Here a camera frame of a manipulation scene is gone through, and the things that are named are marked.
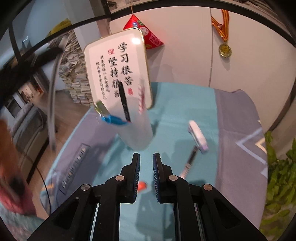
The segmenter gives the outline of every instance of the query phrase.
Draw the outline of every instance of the red and yellow ribbon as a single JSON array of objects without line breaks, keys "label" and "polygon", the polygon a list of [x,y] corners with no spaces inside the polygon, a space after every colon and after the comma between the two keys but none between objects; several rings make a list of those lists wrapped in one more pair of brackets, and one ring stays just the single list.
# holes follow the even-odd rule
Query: red and yellow ribbon
[{"label": "red and yellow ribbon", "polygon": [[223,24],[217,22],[216,19],[212,18],[212,25],[217,30],[224,42],[228,41],[228,28],[229,28],[229,13],[227,10],[221,9],[223,14]]}]

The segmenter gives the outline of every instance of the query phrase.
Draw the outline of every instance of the metal bolt head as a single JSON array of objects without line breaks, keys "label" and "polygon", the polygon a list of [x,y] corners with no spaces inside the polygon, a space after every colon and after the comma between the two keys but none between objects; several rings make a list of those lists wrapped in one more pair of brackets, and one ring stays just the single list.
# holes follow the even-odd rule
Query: metal bolt head
[{"label": "metal bolt head", "polygon": [[123,175],[118,175],[115,177],[116,181],[122,181],[124,180],[124,176]]},{"label": "metal bolt head", "polygon": [[213,187],[210,184],[204,184],[204,189],[207,191],[211,191],[213,189]]},{"label": "metal bolt head", "polygon": [[88,184],[83,184],[82,186],[81,186],[81,190],[82,191],[87,191],[87,190],[89,190],[90,189],[90,186],[88,185]]},{"label": "metal bolt head", "polygon": [[168,178],[169,178],[171,181],[176,181],[176,180],[178,179],[178,177],[175,176],[175,175],[170,175]]}]

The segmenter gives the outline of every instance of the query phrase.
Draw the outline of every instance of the yellow object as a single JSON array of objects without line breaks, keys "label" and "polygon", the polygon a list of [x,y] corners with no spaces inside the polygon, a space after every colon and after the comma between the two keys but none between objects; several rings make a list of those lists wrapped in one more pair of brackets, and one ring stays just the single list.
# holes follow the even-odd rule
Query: yellow object
[{"label": "yellow object", "polygon": [[222,57],[230,57],[231,55],[231,48],[228,46],[228,44],[221,44],[219,46],[219,53]]},{"label": "yellow object", "polygon": [[50,30],[47,37],[70,25],[72,25],[71,21],[68,18],[66,18],[65,20],[61,21],[58,25],[56,25],[52,30]]}]

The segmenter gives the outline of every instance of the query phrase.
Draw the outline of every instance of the gold medal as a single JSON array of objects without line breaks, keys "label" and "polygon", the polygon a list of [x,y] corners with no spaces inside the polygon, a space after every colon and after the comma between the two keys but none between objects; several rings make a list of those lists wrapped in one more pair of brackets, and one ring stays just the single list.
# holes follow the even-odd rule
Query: gold medal
[{"label": "gold medal", "polygon": [[231,56],[231,48],[228,46],[228,44],[221,44],[219,46],[219,53],[222,57],[228,58]]},{"label": "gold medal", "polygon": [[217,22],[216,19],[211,17],[212,25],[217,30],[218,34],[221,36],[222,40],[224,41],[223,44],[219,46],[219,53],[222,57],[228,58],[231,56],[231,48],[228,46],[228,26],[229,26],[229,13],[227,10],[221,9],[223,14],[223,24]]}]

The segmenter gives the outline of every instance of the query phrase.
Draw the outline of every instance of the black marker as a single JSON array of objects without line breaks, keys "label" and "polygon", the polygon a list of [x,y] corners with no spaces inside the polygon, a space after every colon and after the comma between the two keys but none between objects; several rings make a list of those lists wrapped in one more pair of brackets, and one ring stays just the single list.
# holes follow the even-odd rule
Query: black marker
[{"label": "black marker", "polygon": [[124,115],[126,116],[126,121],[131,122],[131,118],[128,112],[128,105],[126,102],[126,94],[124,93],[123,83],[121,81],[118,83],[118,88],[119,88],[119,95],[120,95]]}]

